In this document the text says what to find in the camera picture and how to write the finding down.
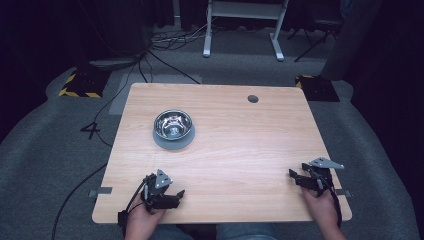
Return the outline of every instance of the bowl rim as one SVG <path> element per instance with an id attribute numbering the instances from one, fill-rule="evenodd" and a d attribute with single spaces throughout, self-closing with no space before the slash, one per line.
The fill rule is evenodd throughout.
<path id="1" fill-rule="evenodd" d="M 189 123 L 190 123 L 190 126 L 188 126 L 187 128 L 188 128 L 188 130 L 183 134 L 183 135 L 181 135 L 181 136 L 179 136 L 179 137 L 177 137 L 177 138 L 168 138 L 168 137 L 165 137 L 165 136 L 162 136 L 161 134 L 159 134 L 159 132 L 158 132 L 158 128 L 156 127 L 157 125 L 158 125 L 158 120 L 161 118 L 161 116 L 163 116 L 163 115 L 165 115 L 165 114 L 167 114 L 167 113 L 172 113 L 172 112 L 177 112 L 177 113 L 181 113 L 182 115 L 184 115 L 188 120 L 189 120 Z M 162 113 L 160 113 L 157 117 L 156 117 L 156 119 L 155 119 L 155 121 L 154 121 L 154 123 L 153 123 L 153 130 L 155 131 L 155 133 L 159 136 L 159 137 L 161 137 L 161 138 L 163 138 L 163 139 L 165 139 L 165 140 L 167 140 L 167 141 L 175 141 L 175 140 L 179 140 L 179 139 L 181 139 L 181 138 L 183 138 L 183 137 L 185 137 L 189 132 L 190 132 L 190 130 L 191 130 L 191 126 L 193 125 L 193 122 L 192 122 L 192 120 L 191 120 L 191 117 L 190 117 L 190 115 L 188 115 L 188 113 L 186 113 L 186 112 L 184 112 L 184 111 L 182 111 L 182 110 L 179 110 L 179 109 L 169 109 L 169 110 L 166 110 L 166 111 L 164 111 L 164 112 L 162 112 Z"/>

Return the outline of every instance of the table top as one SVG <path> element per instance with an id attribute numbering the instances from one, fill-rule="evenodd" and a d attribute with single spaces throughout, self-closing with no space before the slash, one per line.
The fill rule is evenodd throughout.
<path id="1" fill-rule="evenodd" d="M 254 95 L 258 102 L 251 103 Z M 169 109 L 185 111 L 196 132 L 179 150 L 153 140 L 153 122 Z M 122 115 L 93 220 L 116 223 L 146 175 L 163 170 L 185 189 L 162 223 L 311 221 L 289 169 L 329 158 L 306 98 L 299 88 L 192 84 L 133 84 Z M 331 170 L 336 189 L 341 189 Z M 352 212 L 339 196 L 343 220 Z"/>

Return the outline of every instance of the black cable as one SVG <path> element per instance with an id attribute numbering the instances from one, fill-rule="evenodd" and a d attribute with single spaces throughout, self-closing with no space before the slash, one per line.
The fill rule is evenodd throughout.
<path id="1" fill-rule="evenodd" d="M 106 167 L 106 165 L 107 165 L 107 163 L 105 163 L 105 164 L 103 164 L 100 168 L 98 168 L 96 171 L 94 171 L 94 172 L 92 172 L 90 175 L 88 175 L 86 178 L 84 178 L 84 180 L 82 180 L 69 194 L 68 194 L 68 196 L 66 197 L 66 199 L 65 199 L 65 201 L 62 203 L 62 206 L 60 207 L 60 209 L 59 209 L 59 212 L 57 213 L 57 215 L 56 215 L 56 219 L 55 219 L 55 221 L 54 221 L 54 224 L 53 224 L 53 230 L 52 230 L 52 240 L 54 240 L 55 239 L 55 236 L 56 236 L 56 227 L 57 227 L 57 224 L 59 223 L 59 218 L 60 218 L 60 215 L 61 215 L 61 213 L 62 213 L 62 211 L 63 211 L 63 209 L 65 208 L 65 205 L 66 205 L 66 203 L 68 203 L 68 201 L 69 201 L 69 199 L 71 198 L 71 196 L 74 194 L 74 192 L 82 185 L 82 184 L 84 184 L 88 179 L 90 179 L 92 176 L 94 176 L 96 173 L 98 173 L 98 172 L 100 172 L 100 170 L 102 170 L 104 167 Z"/>
<path id="2" fill-rule="evenodd" d="M 132 202 L 134 201 L 135 197 L 137 197 L 137 194 L 140 192 L 140 189 L 144 186 L 144 184 L 145 184 L 145 183 L 146 183 L 146 182 L 145 182 L 145 181 L 144 181 L 144 179 L 143 179 L 143 181 L 141 182 L 140 186 L 138 186 L 138 188 L 137 188 L 137 190 L 135 191 L 134 195 L 131 197 L 131 200 L 130 200 L 130 202 L 128 203 L 127 208 L 125 208 L 125 211 L 127 211 L 127 212 L 128 212 L 128 210 L 129 210 L 129 209 L 130 209 L 130 207 L 131 207 Z"/>
<path id="3" fill-rule="evenodd" d="M 138 70 L 140 71 L 141 76 L 143 76 L 144 81 L 145 81 L 146 83 L 149 83 L 149 82 L 147 81 L 146 77 L 144 76 L 143 71 L 141 71 L 140 62 L 138 62 Z"/>
<path id="4" fill-rule="evenodd" d="M 334 201 L 334 208 L 336 209 L 336 213 L 337 213 L 337 226 L 340 228 L 342 225 L 342 211 L 340 209 L 339 198 L 334 192 L 333 187 L 330 186 L 330 184 L 328 184 L 328 182 L 322 176 L 320 176 L 319 179 L 321 179 L 321 181 L 324 182 L 324 184 L 327 186 L 328 190 L 330 190 L 331 197 L 333 197 L 333 201 Z"/>
<path id="5" fill-rule="evenodd" d="M 129 79 L 129 77 L 130 77 L 130 75 L 131 75 L 131 73 L 132 73 L 132 71 L 134 70 L 134 67 L 135 67 L 135 65 L 137 65 L 137 63 L 135 63 L 133 66 L 132 66 L 132 68 L 131 68 L 131 70 L 130 70 L 130 72 L 128 73 L 128 76 L 127 76 L 127 79 L 126 79 L 126 81 L 125 81 L 125 84 L 124 84 L 124 86 L 115 94 L 115 96 L 112 98 L 112 99 L 110 99 L 109 100 L 109 102 L 107 102 L 100 110 L 99 110 L 99 112 L 97 112 L 97 114 L 96 114 L 96 116 L 94 117 L 94 120 L 93 120 L 93 122 L 95 123 L 96 122 L 96 120 L 97 120 L 97 117 L 99 116 L 99 114 L 103 111 L 103 109 L 105 109 L 116 97 L 118 97 L 118 95 L 122 92 L 122 90 L 124 90 L 124 88 L 127 86 L 127 84 L 128 84 L 128 79 Z"/>
<path id="6" fill-rule="evenodd" d="M 112 147 L 112 144 L 107 143 L 105 140 L 103 140 L 102 137 L 100 137 L 100 134 L 98 131 L 96 131 L 97 136 L 99 137 L 100 141 L 102 141 L 104 144 L 108 145 L 109 147 Z"/>
<path id="7" fill-rule="evenodd" d="M 153 69 L 153 67 L 152 67 L 152 65 L 150 65 L 150 63 L 149 63 L 149 61 L 147 60 L 147 55 L 144 57 L 144 60 L 146 60 L 146 63 L 147 63 L 147 65 L 149 65 L 149 67 L 150 67 L 150 70 L 149 70 L 149 72 L 150 72 L 150 83 L 153 83 L 153 74 L 152 74 L 152 69 Z"/>
<path id="8" fill-rule="evenodd" d="M 128 214 L 130 214 L 132 212 L 132 210 L 134 210 L 136 207 L 143 205 L 144 203 L 139 203 L 137 205 L 135 205 L 133 208 L 131 208 L 131 210 L 128 212 Z"/>
<path id="9" fill-rule="evenodd" d="M 205 33 L 206 29 L 205 29 L 206 25 L 204 25 L 203 27 L 197 29 L 196 31 L 193 32 L 188 32 L 182 35 L 178 35 L 178 33 L 180 33 L 180 31 L 177 31 L 173 37 L 168 37 L 168 32 L 159 32 L 156 33 L 155 35 L 159 35 L 158 37 L 156 37 L 155 35 L 152 37 L 152 43 L 153 43 L 153 48 L 154 50 L 158 50 L 158 51 L 166 51 L 166 50 L 177 50 L 179 48 L 184 47 L 187 43 L 191 43 L 196 41 L 199 38 L 202 38 L 204 36 L 202 36 L 203 33 Z M 159 43 L 162 42 L 166 42 L 167 46 L 159 46 Z M 175 44 L 181 44 L 178 47 L 172 48 L 172 46 L 174 46 Z"/>
<path id="10" fill-rule="evenodd" d="M 173 67 L 173 66 L 169 65 L 168 63 L 164 62 L 162 59 L 160 59 L 160 58 L 159 58 L 159 57 L 157 57 L 155 54 L 153 54 L 150 50 L 149 50 L 149 53 L 150 53 L 150 54 L 152 54 L 152 56 L 153 56 L 153 57 L 155 57 L 157 60 L 159 60 L 161 63 L 165 64 L 166 66 L 168 66 L 168 67 L 170 67 L 170 68 L 174 69 L 175 71 L 177 71 L 177 72 L 179 72 L 179 73 L 183 74 L 184 76 L 186 76 L 186 77 L 190 78 L 190 79 L 191 79 L 191 80 L 193 80 L 195 83 L 197 83 L 197 84 L 201 84 L 201 83 L 200 83 L 200 82 L 198 82 L 196 79 L 192 78 L 191 76 L 187 75 L 186 73 L 182 72 L 181 70 L 179 70 L 179 69 L 177 69 L 177 68 L 175 68 L 175 67 Z"/>

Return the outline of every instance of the metal bowl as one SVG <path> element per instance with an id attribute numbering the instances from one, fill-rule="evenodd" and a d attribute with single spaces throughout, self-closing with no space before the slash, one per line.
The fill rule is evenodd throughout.
<path id="1" fill-rule="evenodd" d="M 172 109 L 156 117 L 154 128 L 159 137 L 173 141 L 185 137 L 191 126 L 191 118 L 187 113 Z"/>

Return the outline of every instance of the hand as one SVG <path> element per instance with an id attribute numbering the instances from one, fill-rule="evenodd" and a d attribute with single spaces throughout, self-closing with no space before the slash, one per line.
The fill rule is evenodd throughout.
<path id="1" fill-rule="evenodd" d="M 147 240 L 166 212 L 166 209 L 160 209 L 152 210 L 152 213 L 149 213 L 143 205 L 140 195 L 134 199 L 130 209 L 132 210 L 128 216 L 126 240 Z"/>
<path id="2" fill-rule="evenodd" d="M 337 226 L 338 217 L 330 190 L 327 189 L 321 196 L 315 197 L 308 189 L 301 189 L 309 213 L 317 222 L 324 239 L 346 239 Z"/>

